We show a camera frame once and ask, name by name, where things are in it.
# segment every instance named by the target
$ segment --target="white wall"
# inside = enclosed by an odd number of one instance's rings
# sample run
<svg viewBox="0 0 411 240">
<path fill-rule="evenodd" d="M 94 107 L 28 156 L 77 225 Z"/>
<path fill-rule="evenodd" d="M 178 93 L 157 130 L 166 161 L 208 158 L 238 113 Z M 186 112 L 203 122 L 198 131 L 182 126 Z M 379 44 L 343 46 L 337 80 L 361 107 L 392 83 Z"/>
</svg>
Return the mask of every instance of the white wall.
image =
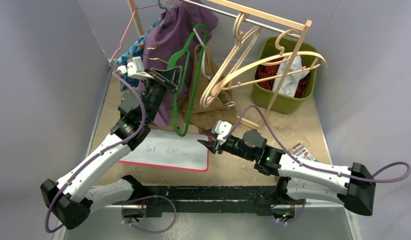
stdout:
<svg viewBox="0 0 411 240">
<path fill-rule="evenodd" d="M 42 240 L 40 185 L 79 163 L 108 82 L 77 0 L 0 0 L 0 240 Z"/>
<path fill-rule="evenodd" d="M 321 34 L 315 45 L 328 68 L 314 99 L 333 162 L 360 162 L 371 173 L 411 164 L 411 0 L 342 1 Z M 359 218 L 365 239 L 411 239 L 411 176 L 377 184 L 373 210 Z"/>
</svg>

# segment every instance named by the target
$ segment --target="olive green bin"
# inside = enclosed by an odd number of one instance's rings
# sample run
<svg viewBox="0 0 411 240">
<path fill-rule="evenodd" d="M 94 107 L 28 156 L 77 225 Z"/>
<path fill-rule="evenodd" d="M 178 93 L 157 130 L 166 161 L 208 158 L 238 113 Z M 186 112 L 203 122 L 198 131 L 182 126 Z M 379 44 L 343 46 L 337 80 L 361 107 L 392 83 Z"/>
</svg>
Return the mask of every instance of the olive green bin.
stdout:
<svg viewBox="0 0 411 240">
<path fill-rule="evenodd" d="M 280 51 L 275 47 L 276 38 L 277 38 L 276 36 L 271 37 L 264 43 L 263 49 L 261 51 L 260 59 L 268 58 L 270 56 L 279 54 Z M 285 53 L 290 53 L 294 50 L 294 47 L 296 46 L 297 41 L 282 38 L 279 44 L 282 47 L 285 47 L 285 51 L 284 51 Z M 307 43 L 303 43 L 301 47 L 299 48 L 299 50 L 318 53 L 318 50 L 314 46 L 307 44 Z M 313 60 L 315 60 L 315 56 L 310 56 L 310 55 L 301 56 L 301 62 L 306 67 L 310 67 L 312 65 Z M 292 114 L 293 112 L 295 112 L 304 101 L 312 97 L 313 89 L 315 87 L 317 70 L 318 69 L 315 68 L 310 71 L 309 78 L 308 78 L 308 84 L 304 90 L 302 98 L 295 98 L 295 97 L 290 97 L 290 96 L 283 95 L 283 94 L 278 94 L 271 109 L 274 111 L 286 114 L 286 115 Z M 254 83 L 252 85 L 252 92 L 251 92 L 252 102 L 257 106 L 267 108 L 269 105 L 269 102 L 272 99 L 273 93 L 274 93 L 273 91 L 264 89 L 261 86 L 259 86 L 257 83 Z"/>
</svg>

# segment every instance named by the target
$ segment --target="green hanger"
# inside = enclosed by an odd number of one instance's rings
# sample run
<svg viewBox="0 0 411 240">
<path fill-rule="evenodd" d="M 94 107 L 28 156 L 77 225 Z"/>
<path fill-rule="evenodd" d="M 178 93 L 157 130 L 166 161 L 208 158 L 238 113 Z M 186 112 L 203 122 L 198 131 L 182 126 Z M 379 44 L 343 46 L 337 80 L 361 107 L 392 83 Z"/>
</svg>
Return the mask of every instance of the green hanger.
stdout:
<svg viewBox="0 0 411 240">
<path fill-rule="evenodd" d="M 202 39 L 202 42 L 204 44 L 206 44 L 207 38 L 209 36 L 209 29 L 207 28 L 207 26 L 205 24 L 197 24 L 194 29 L 198 32 L 198 29 L 204 29 L 204 37 Z M 192 32 L 189 37 L 188 40 L 186 41 L 185 45 L 183 46 L 182 50 L 175 52 L 170 59 L 167 62 L 167 68 L 174 68 L 176 66 L 176 62 L 183 57 L 186 54 L 186 61 L 185 61 L 185 67 L 183 69 L 183 73 L 182 73 L 182 79 L 180 81 L 179 84 L 179 89 L 177 92 L 173 93 L 173 129 L 174 132 L 180 136 L 180 137 L 184 137 L 185 135 L 187 135 L 188 132 L 188 127 L 190 125 L 190 121 L 191 121 L 191 115 L 192 115 L 192 109 L 194 107 L 194 101 L 191 101 L 190 105 L 189 105 L 189 112 L 188 112 L 188 117 L 186 119 L 186 123 L 185 123 L 185 129 L 183 130 L 183 132 L 179 131 L 178 128 L 178 95 L 182 92 L 182 89 L 184 87 L 184 82 L 185 82 L 185 75 L 187 73 L 187 69 L 188 69 L 188 63 L 190 60 L 190 51 L 188 50 L 189 46 L 191 45 L 191 42 L 193 41 L 195 37 L 195 32 Z M 202 46 L 201 47 L 201 52 L 200 52 L 200 57 L 198 60 L 198 66 L 197 66 L 197 70 L 196 70 L 196 75 L 195 75 L 195 80 L 194 80 L 194 89 L 192 91 L 192 96 L 191 98 L 194 99 L 195 98 L 195 94 L 197 91 L 197 83 L 198 83 L 198 79 L 200 77 L 200 72 L 201 72 L 201 65 L 202 65 L 202 61 L 203 61 L 203 55 L 204 55 L 204 51 L 205 51 L 205 47 Z"/>
</svg>

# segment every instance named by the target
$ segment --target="purple cloth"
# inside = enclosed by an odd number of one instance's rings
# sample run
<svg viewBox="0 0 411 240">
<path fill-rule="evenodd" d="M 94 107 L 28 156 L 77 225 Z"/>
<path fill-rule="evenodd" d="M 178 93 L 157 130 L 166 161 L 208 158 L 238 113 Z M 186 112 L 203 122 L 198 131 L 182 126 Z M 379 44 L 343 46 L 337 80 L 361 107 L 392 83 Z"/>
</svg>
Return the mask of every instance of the purple cloth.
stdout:
<svg viewBox="0 0 411 240">
<path fill-rule="evenodd" d="M 200 0 L 193 0 L 194 2 L 201 3 Z M 180 51 L 188 40 L 188 37 L 193 32 L 194 27 L 197 24 L 205 24 L 208 28 L 208 40 L 212 37 L 211 31 L 218 25 L 219 19 L 210 10 L 198 7 L 189 3 L 180 2 L 178 5 L 170 8 L 167 12 L 162 14 L 164 17 L 164 24 L 156 26 L 152 29 L 145 39 L 145 50 L 143 55 L 144 68 L 156 68 L 167 69 L 167 64 L 160 60 L 151 60 L 150 58 L 160 58 L 167 61 L 174 53 Z M 201 39 L 204 37 L 203 29 L 198 30 L 198 34 Z M 180 98 L 182 95 L 188 92 L 194 65 L 194 49 L 195 46 L 200 44 L 198 39 L 194 37 L 191 45 L 189 46 L 190 56 L 189 64 L 186 71 L 184 86 L 182 92 L 178 95 Z M 186 57 L 181 57 L 177 61 L 177 65 L 185 67 Z M 141 82 L 139 83 L 139 90 L 144 90 L 145 86 Z M 166 94 L 163 103 L 161 104 L 157 115 L 155 116 L 154 123 L 158 126 L 165 127 L 170 121 L 170 116 L 167 109 L 173 106 L 172 94 Z"/>
</svg>

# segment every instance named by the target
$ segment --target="blue floral cloth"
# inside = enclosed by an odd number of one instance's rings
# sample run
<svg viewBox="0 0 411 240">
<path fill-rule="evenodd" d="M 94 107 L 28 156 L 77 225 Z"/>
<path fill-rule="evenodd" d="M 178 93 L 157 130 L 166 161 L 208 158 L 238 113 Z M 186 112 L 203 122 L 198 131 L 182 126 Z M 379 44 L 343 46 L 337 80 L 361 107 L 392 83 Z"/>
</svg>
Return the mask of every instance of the blue floral cloth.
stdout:
<svg viewBox="0 0 411 240">
<path fill-rule="evenodd" d="M 158 26 L 160 24 L 160 22 L 163 20 L 162 17 L 160 17 L 156 22 L 154 22 L 154 24 L 152 25 L 152 27 L 150 27 L 146 33 L 142 36 L 139 37 L 139 39 L 129 48 L 129 50 L 127 50 L 127 52 L 125 54 L 123 54 L 121 57 L 118 58 L 118 60 L 114 63 L 114 65 L 116 67 L 118 66 L 126 66 L 128 64 L 128 59 L 133 58 L 133 57 L 141 57 L 144 54 L 144 45 L 145 45 L 145 38 L 147 37 L 147 35 L 150 33 L 150 31 L 155 28 L 156 26 Z M 139 79 L 134 79 L 134 78 L 130 78 L 128 77 L 128 74 L 125 73 L 122 75 L 122 78 L 128 83 L 130 84 L 132 87 L 138 87 L 139 84 Z M 120 90 L 123 92 L 125 90 L 127 90 L 128 88 L 123 84 L 120 83 Z"/>
</svg>

